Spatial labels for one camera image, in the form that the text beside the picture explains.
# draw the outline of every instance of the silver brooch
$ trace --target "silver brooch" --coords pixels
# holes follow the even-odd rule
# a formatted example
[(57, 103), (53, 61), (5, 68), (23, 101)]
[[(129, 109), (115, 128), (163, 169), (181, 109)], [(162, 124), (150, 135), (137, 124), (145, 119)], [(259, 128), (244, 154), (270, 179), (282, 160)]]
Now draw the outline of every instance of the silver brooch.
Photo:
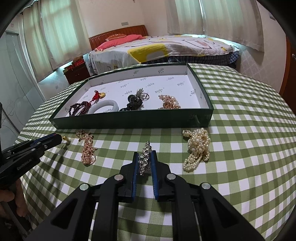
[(139, 159), (139, 173), (141, 176), (144, 175), (145, 171), (150, 170), (151, 151), (152, 147), (150, 146), (150, 141), (147, 141)]

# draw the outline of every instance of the red box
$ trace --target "red box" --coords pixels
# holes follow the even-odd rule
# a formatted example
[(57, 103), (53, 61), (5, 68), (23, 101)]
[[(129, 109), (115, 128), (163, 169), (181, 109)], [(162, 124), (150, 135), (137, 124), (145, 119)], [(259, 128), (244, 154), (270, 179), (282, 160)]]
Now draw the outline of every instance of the red box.
[(67, 69), (67, 70), (70, 70), (70, 69), (73, 69), (73, 68), (74, 68), (73, 65), (69, 65), (69, 66), (65, 67), (65, 69)]
[(75, 62), (75, 63), (73, 63), (73, 64), (74, 64), (74, 66), (76, 67), (76, 66), (81, 65), (81, 64), (83, 64), (83, 63), (85, 63), (85, 61), (84, 61), (84, 59), (81, 59), (81, 60), (79, 60), (79, 61), (77, 61), (77, 62)]

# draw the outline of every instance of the glass door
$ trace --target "glass door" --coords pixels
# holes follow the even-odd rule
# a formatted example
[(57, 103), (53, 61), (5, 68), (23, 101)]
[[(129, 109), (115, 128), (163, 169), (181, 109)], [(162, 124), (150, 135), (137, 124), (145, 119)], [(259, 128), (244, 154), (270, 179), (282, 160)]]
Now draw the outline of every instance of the glass door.
[(14, 144), (18, 133), (43, 103), (26, 68), (18, 34), (0, 38), (0, 102), (3, 106), (2, 149)]

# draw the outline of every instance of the table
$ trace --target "table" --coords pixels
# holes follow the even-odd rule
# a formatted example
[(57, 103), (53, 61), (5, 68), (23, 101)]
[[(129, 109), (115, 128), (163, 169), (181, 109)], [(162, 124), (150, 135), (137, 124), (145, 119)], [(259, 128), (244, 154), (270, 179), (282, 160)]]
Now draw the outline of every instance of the table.
[[(48, 150), (38, 166), (22, 178), (25, 198), (36, 227), (81, 183), (96, 185), (130, 163), (146, 141), (171, 172), (187, 182), (209, 182), (262, 235), (272, 240), (296, 203), (296, 116), (269, 85), (224, 66), (190, 64), (214, 105), (208, 128), (209, 162), (192, 173), (182, 170), (189, 155), (182, 130), (92, 129), (97, 161), (81, 163), (83, 143), (77, 130), (56, 130), (48, 118), (80, 84), (45, 102), (33, 114), (16, 143), (56, 132), (71, 139)], [(135, 202), (119, 206), (118, 240), (172, 240), (169, 203), (157, 203), (151, 177), (140, 177)]]

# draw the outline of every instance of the green box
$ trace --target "green box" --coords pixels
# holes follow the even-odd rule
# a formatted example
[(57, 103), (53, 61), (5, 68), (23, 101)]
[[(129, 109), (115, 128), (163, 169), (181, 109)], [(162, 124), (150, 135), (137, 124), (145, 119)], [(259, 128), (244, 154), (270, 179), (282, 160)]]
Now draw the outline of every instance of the green box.
[[(145, 83), (149, 83), (144, 86), (144, 92), (150, 90), (150, 99), (143, 104), (144, 107), (149, 105), (162, 107), (157, 95), (173, 93), (172, 96), (178, 96), (176, 99), (181, 109), (148, 109), (67, 116), (72, 104), (80, 103), (81, 98), (91, 99), (94, 94), (91, 89), (97, 89), (99, 92), (108, 89), (105, 99), (108, 96), (118, 98), (116, 101), (121, 109), (128, 103), (127, 96), (136, 94), (136, 86), (140, 84), (143, 86)], [(119, 69), (85, 80), (63, 101), (49, 120), (57, 129), (208, 127), (212, 114), (213, 105), (209, 96), (189, 65), (151, 64)]]

